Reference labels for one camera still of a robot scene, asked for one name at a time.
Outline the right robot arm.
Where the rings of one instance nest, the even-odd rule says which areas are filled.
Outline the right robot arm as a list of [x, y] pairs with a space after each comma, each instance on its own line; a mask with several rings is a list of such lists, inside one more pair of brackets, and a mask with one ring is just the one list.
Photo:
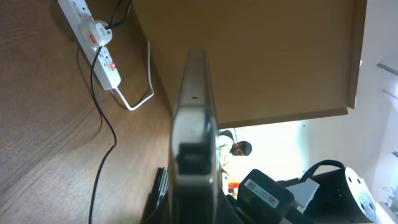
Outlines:
[[375, 201], [364, 181], [349, 167], [313, 177], [320, 184], [303, 214], [314, 223], [374, 223]]

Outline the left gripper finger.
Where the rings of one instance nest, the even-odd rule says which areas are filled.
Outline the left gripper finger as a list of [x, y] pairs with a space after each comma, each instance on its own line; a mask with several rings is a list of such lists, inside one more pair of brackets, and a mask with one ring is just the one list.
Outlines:
[[165, 167], [158, 167], [152, 189], [147, 197], [141, 223], [144, 223], [159, 206], [169, 189], [169, 175]]

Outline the black smartphone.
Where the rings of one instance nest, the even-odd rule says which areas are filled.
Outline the black smartphone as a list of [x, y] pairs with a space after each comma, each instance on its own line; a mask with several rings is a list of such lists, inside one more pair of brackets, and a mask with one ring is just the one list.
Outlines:
[[217, 123], [206, 50], [191, 50], [170, 137], [171, 223], [214, 223], [218, 195]]

